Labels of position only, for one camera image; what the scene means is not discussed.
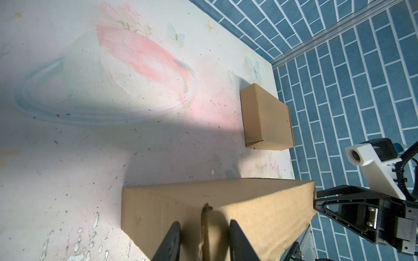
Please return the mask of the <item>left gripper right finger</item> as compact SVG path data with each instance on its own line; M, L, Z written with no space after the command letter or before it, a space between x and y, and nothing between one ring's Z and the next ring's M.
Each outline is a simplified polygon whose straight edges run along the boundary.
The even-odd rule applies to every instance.
M260 261L236 220L230 221L229 249L231 261Z

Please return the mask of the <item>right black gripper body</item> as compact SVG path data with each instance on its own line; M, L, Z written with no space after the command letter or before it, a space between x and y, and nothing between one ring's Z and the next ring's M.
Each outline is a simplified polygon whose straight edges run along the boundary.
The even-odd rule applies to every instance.
M363 192L358 202L356 234L373 244L418 255L418 203Z

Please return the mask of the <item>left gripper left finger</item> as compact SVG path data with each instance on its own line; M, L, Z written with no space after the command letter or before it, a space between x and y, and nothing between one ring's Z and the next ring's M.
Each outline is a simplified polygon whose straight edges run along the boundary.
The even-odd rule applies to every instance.
M179 261L181 250L181 226L173 222L151 261Z

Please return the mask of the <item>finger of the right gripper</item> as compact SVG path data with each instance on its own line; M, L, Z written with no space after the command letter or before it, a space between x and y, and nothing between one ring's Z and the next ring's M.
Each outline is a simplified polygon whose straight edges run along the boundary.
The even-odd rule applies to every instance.
M317 192L314 209L371 243L385 243L381 208L385 197L370 189L342 185Z

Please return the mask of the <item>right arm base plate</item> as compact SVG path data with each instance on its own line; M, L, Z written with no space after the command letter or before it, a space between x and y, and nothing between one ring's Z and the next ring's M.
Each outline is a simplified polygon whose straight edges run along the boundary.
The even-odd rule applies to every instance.
M311 245L295 241L281 256L280 261L331 261L328 258L318 258Z

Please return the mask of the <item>cardboard box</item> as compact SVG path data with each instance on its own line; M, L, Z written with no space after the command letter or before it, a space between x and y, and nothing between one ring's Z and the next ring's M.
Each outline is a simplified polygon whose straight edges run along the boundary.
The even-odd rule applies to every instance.
M257 84L240 91L246 147L284 151L295 146L288 106Z
M229 260L228 230L237 221L257 256L277 261L316 211L313 181L240 178L126 187L121 228L153 257L174 222L182 261Z

